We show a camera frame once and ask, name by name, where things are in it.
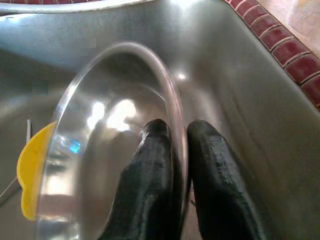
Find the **yellow object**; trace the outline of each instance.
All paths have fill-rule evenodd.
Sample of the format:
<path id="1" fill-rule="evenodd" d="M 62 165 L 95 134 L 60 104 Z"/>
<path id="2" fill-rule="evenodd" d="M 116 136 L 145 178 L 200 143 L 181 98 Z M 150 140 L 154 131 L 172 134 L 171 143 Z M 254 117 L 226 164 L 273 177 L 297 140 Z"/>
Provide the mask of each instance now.
<path id="1" fill-rule="evenodd" d="M 36 219 L 37 198 L 45 154 L 56 123 L 42 128 L 24 146 L 16 166 L 16 175 L 22 187 L 21 210 L 24 217 Z"/>

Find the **sink basin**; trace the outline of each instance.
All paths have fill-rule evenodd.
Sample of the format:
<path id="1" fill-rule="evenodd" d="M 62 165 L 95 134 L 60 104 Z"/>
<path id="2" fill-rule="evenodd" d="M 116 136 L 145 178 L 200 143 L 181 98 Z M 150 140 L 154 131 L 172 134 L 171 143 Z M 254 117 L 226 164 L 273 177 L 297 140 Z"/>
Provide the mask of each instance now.
<path id="1" fill-rule="evenodd" d="M 0 17 L 0 186 L 46 126 L 75 74 L 119 41 L 152 49 L 176 77 L 185 125 L 206 120 L 229 141 L 269 238 L 320 237 L 320 116 L 221 0 L 164 0 L 86 13 Z M 34 239 L 19 195 L 0 207 L 4 239 Z"/>

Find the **tile countertop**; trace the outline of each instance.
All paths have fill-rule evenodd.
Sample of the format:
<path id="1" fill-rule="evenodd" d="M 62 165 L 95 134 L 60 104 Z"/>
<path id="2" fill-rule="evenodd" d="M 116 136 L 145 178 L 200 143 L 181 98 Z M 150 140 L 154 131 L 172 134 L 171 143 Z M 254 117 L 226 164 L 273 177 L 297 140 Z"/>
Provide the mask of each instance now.
<path id="1" fill-rule="evenodd" d="M 320 58 L 320 0 L 257 0 Z"/>

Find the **stainless steel sink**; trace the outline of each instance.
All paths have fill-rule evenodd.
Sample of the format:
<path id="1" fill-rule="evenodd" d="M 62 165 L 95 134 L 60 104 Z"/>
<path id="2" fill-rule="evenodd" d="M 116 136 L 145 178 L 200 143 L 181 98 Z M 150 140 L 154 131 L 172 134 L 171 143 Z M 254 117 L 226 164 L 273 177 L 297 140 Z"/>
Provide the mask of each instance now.
<path id="1" fill-rule="evenodd" d="M 221 0 L 163 0 L 87 13 L 0 17 L 0 187 L 79 69 L 118 41 L 151 48 L 176 76 L 185 125 L 202 119 L 236 153 L 269 237 L 320 237 L 320 116 Z M 15 195 L 1 238 L 34 239 Z"/>

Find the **stainless steel bowl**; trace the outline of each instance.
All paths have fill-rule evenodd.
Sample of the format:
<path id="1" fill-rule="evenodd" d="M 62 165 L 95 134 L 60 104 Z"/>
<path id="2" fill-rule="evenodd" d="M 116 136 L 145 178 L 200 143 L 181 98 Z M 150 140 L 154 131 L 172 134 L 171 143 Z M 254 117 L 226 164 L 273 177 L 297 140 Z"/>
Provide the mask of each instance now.
<path id="1" fill-rule="evenodd" d="M 75 77 L 57 106 L 57 127 L 39 191 L 38 239 L 99 237 L 120 174 L 138 146 L 138 134 L 153 119 L 162 119 L 171 128 L 183 219 L 188 152 L 179 95 L 150 49 L 119 43 Z"/>

